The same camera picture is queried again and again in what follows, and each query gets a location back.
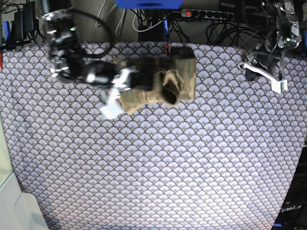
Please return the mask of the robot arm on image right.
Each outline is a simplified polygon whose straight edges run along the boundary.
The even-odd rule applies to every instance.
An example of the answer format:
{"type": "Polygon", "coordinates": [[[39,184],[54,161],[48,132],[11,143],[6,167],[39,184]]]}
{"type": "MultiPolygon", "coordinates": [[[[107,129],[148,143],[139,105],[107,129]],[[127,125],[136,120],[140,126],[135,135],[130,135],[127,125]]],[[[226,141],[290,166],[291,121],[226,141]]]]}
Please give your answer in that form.
{"type": "Polygon", "coordinates": [[[242,19],[249,29],[262,35],[257,45],[246,57],[246,63],[260,68],[265,73],[278,74],[282,80],[285,56],[299,47],[303,38],[292,0],[255,0],[264,19],[248,10],[247,2],[240,1],[242,19]]]}

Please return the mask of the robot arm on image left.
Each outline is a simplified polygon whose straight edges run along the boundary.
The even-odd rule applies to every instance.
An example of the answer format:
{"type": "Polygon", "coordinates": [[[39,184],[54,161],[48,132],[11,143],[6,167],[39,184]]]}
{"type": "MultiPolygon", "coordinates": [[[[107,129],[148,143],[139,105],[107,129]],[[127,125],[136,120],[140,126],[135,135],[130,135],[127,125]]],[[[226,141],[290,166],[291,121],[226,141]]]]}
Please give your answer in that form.
{"type": "Polygon", "coordinates": [[[88,84],[106,90],[109,97],[102,96],[104,104],[116,101],[122,92],[153,90],[154,77],[146,73],[145,60],[116,63],[101,60],[114,46],[114,35],[104,21],[73,8],[69,0],[39,0],[36,4],[46,26],[49,56],[54,63],[50,71],[53,77],[63,83],[88,84]],[[110,38],[109,48],[100,54],[88,54],[82,48],[74,23],[77,14],[97,21],[105,29],[110,38]]]}

